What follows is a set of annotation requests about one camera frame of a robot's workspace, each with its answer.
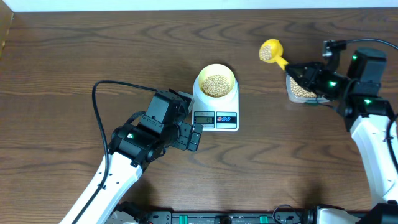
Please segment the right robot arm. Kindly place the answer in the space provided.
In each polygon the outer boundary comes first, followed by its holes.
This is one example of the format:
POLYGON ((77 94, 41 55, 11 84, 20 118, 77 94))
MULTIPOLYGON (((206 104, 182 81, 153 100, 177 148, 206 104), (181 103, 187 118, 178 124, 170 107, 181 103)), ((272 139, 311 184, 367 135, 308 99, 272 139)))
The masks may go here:
POLYGON ((397 223, 397 114, 378 93, 384 52, 359 48, 346 76, 320 62, 288 64, 286 73, 307 91, 337 101, 337 113, 357 145, 368 178, 372 208, 358 218, 342 208, 317 205, 304 223, 397 223))

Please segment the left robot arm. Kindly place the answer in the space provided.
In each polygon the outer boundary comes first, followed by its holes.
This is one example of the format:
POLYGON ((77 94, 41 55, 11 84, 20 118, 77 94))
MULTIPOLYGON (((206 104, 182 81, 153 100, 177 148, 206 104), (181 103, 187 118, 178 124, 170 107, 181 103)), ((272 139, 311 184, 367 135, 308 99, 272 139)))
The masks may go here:
POLYGON ((140 121, 130 118, 116 128, 97 173, 63 218, 62 223, 104 223, 147 166, 168 147, 195 152, 203 127, 185 123, 193 96, 173 90, 156 91, 140 121))

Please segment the yellow measuring scoop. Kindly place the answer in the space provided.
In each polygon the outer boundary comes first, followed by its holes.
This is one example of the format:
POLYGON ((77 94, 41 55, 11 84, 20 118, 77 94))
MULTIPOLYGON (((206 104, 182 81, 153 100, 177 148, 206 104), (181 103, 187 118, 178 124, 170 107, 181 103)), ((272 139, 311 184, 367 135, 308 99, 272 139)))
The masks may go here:
POLYGON ((285 66, 289 63, 282 58, 283 52, 284 49, 279 40, 269 39, 261 45, 259 58, 266 63, 276 63, 282 70, 285 70, 285 66))

